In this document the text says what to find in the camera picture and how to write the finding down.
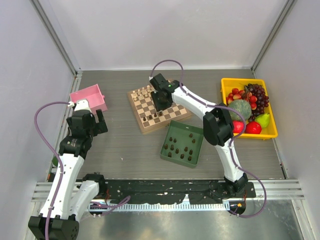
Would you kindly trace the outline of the green plastic tray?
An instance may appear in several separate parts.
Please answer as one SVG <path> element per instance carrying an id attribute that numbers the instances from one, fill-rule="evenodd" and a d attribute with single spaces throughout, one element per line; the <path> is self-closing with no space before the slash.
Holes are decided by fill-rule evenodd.
<path id="1" fill-rule="evenodd" d="M 160 158 L 181 166 L 195 168 L 198 165 L 203 139 L 202 128 L 172 120 L 160 150 Z"/>

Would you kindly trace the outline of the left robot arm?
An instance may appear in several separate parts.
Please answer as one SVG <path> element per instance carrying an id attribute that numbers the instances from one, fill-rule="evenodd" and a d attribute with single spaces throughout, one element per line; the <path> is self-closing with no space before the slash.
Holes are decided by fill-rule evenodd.
<path id="1" fill-rule="evenodd" d="M 76 110 L 67 123 L 70 135 L 60 142 L 59 171 L 39 215 L 28 221 L 28 228 L 37 240 L 75 240 L 90 202 L 107 193 L 105 178 L 99 173 L 85 175 L 79 190 L 73 193 L 93 138 L 108 131 L 102 111 L 98 109 L 93 115 L 87 109 Z"/>

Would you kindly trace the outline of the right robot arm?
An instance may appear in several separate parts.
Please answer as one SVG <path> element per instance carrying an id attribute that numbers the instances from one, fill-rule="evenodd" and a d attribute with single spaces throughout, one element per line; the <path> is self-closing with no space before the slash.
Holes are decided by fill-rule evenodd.
<path id="1" fill-rule="evenodd" d="M 215 147 L 220 157 L 226 191 L 232 197 L 244 192 L 248 177 L 240 165 L 234 145 L 234 126 L 227 106 L 207 101 L 177 80 L 166 80 L 162 74 L 149 77 L 154 90 L 151 92 L 157 112 L 178 104 L 191 111 L 202 120 L 203 136 Z"/>

